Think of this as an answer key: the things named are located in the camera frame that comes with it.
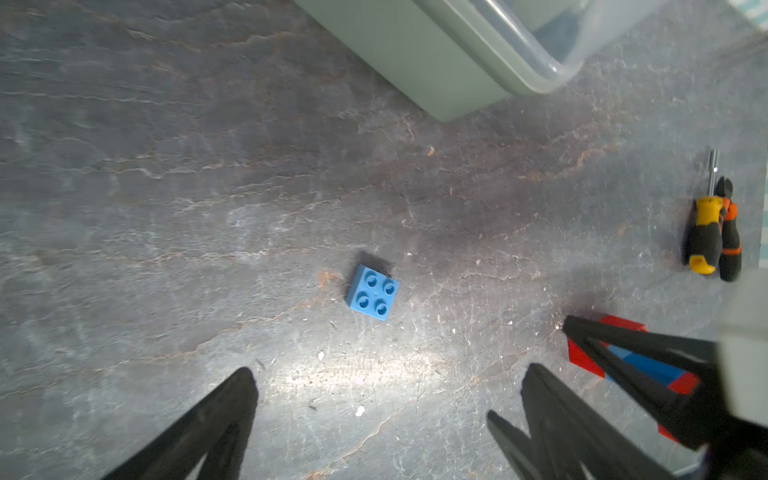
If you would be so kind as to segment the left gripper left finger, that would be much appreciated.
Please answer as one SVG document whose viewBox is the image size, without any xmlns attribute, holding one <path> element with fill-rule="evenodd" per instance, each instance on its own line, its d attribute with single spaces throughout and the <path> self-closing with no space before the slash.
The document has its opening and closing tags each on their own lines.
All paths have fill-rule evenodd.
<svg viewBox="0 0 768 480">
<path fill-rule="evenodd" d="M 241 367 L 107 479 L 237 479 L 252 431 L 258 390 Z"/>
</svg>

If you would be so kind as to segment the yellow black screwdriver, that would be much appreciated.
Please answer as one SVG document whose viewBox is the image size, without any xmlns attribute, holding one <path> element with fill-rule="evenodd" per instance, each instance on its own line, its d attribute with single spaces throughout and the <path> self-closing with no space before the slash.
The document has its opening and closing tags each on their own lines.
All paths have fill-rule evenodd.
<svg viewBox="0 0 768 480">
<path fill-rule="evenodd" d="M 719 171 L 719 152 L 711 150 L 708 157 L 709 180 L 707 194 L 695 202 L 695 223 L 689 233 L 688 266 L 699 275 L 713 274 L 722 252 L 724 199 L 715 194 Z"/>
</svg>

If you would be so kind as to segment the light blue long lego brick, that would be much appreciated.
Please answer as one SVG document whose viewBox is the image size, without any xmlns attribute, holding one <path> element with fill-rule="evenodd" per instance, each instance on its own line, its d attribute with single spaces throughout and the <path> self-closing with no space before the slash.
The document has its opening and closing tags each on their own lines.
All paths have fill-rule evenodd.
<svg viewBox="0 0 768 480">
<path fill-rule="evenodd" d="M 646 376 L 661 384 L 664 384 L 665 386 L 671 385 L 674 381 L 678 380 L 685 374 L 685 371 L 682 369 L 664 364 L 657 360 L 650 359 L 643 355 L 633 353 L 629 350 L 614 345 L 609 345 L 608 350 L 622 359 L 626 364 L 635 367 Z"/>
</svg>

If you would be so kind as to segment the orange black pliers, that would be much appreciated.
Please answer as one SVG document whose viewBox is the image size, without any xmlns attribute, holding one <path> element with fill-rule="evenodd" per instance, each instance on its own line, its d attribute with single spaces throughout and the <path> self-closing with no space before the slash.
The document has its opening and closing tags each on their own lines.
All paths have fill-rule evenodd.
<svg viewBox="0 0 768 480">
<path fill-rule="evenodd" d="M 732 181 L 726 177 L 721 177 L 715 187 L 715 193 L 723 198 L 725 207 L 719 274 L 726 282 L 735 282 L 742 270 L 742 242 L 737 226 L 739 210 L 738 204 L 732 200 L 733 190 Z"/>
</svg>

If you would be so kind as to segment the translucent plastic storage box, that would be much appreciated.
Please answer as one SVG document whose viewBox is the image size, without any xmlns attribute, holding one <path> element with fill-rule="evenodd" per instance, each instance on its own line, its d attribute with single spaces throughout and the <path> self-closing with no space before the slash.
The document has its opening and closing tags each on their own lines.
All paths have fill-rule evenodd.
<svg viewBox="0 0 768 480">
<path fill-rule="evenodd" d="M 659 1 L 302 1 L 406 97 L 446 122 L 512 96 L 546 95 Z"/>
</svg>

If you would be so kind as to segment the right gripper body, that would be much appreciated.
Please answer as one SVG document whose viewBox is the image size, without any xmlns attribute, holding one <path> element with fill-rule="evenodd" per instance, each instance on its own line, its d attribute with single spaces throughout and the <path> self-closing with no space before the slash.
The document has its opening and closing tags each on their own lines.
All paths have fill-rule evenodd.
<svg viewBox="0 0 768 480">
<path fill-rule="evenodd" d="M 683 474 L 685 479 L 765 479 L 767 477 L 767 425 L 762 427 L 731 414 L 725 396 L 717 350 L 719 389 L 726 424 L 715 434 L 700 463 Z"/>
</svg>

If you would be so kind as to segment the light blue flat square brick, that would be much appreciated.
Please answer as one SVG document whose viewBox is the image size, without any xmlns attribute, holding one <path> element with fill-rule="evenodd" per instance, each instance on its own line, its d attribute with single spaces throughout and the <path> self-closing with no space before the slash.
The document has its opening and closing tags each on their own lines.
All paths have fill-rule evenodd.
<svg viewBox="0 0 768 480">
<path fill-rule="evenodd" d="M 398 289 L 397 280 L 360 264 L 345 302 L 356 312 L 386 321 Z"/>
</svg>

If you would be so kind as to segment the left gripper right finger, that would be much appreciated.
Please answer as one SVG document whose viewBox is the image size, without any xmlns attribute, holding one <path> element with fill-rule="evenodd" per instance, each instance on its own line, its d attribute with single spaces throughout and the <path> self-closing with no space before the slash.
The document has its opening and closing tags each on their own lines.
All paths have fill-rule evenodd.
<svg viewBox="0 0 768 480">
<path fill-rule="evenodd" d="M 531 364 L 521 396 L 542 479 L 672 479 L 545 366 Z"/>
</svg>

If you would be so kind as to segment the red long lego brick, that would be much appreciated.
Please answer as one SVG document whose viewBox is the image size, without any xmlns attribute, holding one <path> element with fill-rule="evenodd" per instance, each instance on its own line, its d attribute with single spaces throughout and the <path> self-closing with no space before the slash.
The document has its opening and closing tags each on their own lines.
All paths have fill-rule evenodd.
<svg viewBox="0 0 768 480">
<path fill-rule="evenodd" d="M 650 332 L 643 324 L 615 316 L 590 321 L 571 315 L 564 332 L 570 362 L 619 385 L 657 421 L 659 431 L 667 438 L 689 449 L 708 443 L 704 438 L 706 428 L 696 420 L 699 399 L 695 394 L 700 376 L 689 361 L 663 351 L 672 345 L 671 336 Z M 626 364 L 608 350 L 609 345 L 677 367 L 685 374 L 665 386 Z"/>
</svg>

